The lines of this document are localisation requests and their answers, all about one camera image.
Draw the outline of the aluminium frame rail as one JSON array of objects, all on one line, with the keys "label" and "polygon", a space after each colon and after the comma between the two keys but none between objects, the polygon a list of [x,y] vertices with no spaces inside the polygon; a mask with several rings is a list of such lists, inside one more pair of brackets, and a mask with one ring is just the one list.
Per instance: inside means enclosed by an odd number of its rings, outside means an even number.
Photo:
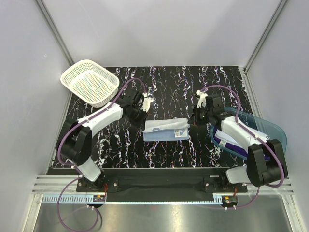
[{"label": "aluminium frame rail", "polygon": [[206,193],[200,190],[185,189],[140,189],[120,192],[78,192],[74,176],[38,176],[32,194],[42,195],[44,203],[87,203],[87,204],[214,204],[220,205],[230,198],[239,199],[241,195],[252,197],[256,187],[245,184],[246,193]]}]

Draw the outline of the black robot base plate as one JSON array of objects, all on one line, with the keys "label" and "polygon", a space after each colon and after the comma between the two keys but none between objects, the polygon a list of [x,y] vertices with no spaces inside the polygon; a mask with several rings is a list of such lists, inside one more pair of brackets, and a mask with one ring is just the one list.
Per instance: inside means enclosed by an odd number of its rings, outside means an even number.
[{"label": "black robot base plate", "polygon": [[86,178],[78,181],[78,192],[120,192],[140,189],[189,189],[206,193],[246,193],[245,184],[231,184],[227,168],[130,168],[105,169],[94,183]]}]

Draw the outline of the purple microfiber towel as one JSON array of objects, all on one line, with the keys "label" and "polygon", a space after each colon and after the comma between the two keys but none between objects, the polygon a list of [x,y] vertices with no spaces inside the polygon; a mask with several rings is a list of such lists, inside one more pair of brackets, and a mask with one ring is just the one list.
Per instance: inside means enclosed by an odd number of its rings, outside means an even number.
[{"label": "purple microfiber towel", "polygon": [[244,160],[247,160],[248,153],[247,153],[247,151],[242,146],[238,147],[236,145],[232,145],[232,144],[226,143],[223,140],[220,141],[219,139],[215,139],[214,136],[213,136],[212,140],[221,149],[227,151],[230,154],[238,156],[238,157],[240,157],[240,158],[242,158]]}]

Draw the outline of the light blue towel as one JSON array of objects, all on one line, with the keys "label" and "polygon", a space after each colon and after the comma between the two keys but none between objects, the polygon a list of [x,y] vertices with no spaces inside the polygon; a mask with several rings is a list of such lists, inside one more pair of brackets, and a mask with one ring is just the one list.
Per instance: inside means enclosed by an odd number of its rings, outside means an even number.
[{"label": "light blue towel", "polygon": [[187,118],[147,120],[142,131],[145,142],[181,141],[189,139]]}]

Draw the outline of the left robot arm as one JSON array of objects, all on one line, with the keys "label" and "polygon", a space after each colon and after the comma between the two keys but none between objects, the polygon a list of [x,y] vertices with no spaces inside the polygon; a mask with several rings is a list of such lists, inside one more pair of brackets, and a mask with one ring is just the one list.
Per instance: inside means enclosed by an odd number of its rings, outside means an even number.
[{"label": "left robot arm", "polygon": [[58,159],[68,160],[87,179],[87,185],[93,191],[100,191],[104,187],[104,179],[101,177],[101,169],[91,158],[93,137],[109,124],[124,117],[128,118],[131,125],[144,130],[150,105],[147,102],[142,107],[108,103],[106,107],[87,117],[67,119],[55,147]]}]

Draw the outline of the blue transparent plastic tray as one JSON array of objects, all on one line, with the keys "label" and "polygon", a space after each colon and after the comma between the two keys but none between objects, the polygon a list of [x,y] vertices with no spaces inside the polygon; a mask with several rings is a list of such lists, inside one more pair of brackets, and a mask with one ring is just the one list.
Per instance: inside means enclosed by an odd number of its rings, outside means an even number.
[{"label": "blue transparent plastic tray", "polygon": [[[239,120],[241,120],[245,125],[251,128],[251,130],[255,129],[257,131],[263,132],[269,136],[268,140],[277,139],[281,142],[283,151],[286,151],[287,148],[287,137],[285,132],[279,126],[266,121],[262,118],[256,117],[254,115],[248,114],[244,111],[239,113]],[[212,140],[215,130],[217,128],[211,126],[210,129],[210,138]]]}]

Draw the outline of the white towel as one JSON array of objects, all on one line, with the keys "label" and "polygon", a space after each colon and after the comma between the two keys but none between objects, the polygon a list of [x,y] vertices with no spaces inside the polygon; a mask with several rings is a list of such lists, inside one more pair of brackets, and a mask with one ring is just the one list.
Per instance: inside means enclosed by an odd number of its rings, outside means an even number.
[{"label": "white towel", "polygon": [[[269,136],[266,135],[265,133],[263,132],[260,132],[260,131],[257,131],[255,129],[253,129],[253,132],[255,134],[257,134],[259,137],[261,137],[262,139],[269,139]],[[238,147],[241,147],[241,145],[236,141],[234,140],[231,136],[229,136],[228,134],[216,129],[215,130],[215,133],[214,133],[214,138],[215,139],[219,139],[220,141],[223,140],[225,141],[226,143],[229,143],[229,144],[232,144],[232,145],[236,145]]]}]

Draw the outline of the white perforated laundry basket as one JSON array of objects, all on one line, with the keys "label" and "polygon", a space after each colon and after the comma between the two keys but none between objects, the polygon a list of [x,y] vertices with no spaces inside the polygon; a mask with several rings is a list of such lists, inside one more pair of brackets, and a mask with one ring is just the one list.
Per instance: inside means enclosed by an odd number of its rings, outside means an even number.
[{"label": "white perforated laundry basket", "polygon": [[116,75],[89,59],[78,61],[65,70],[60,81],[95,108],[105,106],[117,94],[120,84]]}]

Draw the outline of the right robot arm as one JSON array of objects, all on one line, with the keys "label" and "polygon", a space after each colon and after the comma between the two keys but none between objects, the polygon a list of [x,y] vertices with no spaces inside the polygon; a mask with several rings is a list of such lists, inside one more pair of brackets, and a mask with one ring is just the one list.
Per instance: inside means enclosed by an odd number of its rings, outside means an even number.
[{"label": "right robot arm", "polygon": [[210,123],[234,139],[247,154],[245,166],[230,168],[219,179],[223,191],[231,191],[237,183],[279,188],[288,176],[285,152],[280,140],[267,138],[260,131],[245,125],[239,119],[238,110],[195,106],[189,123],[195,126]]}]

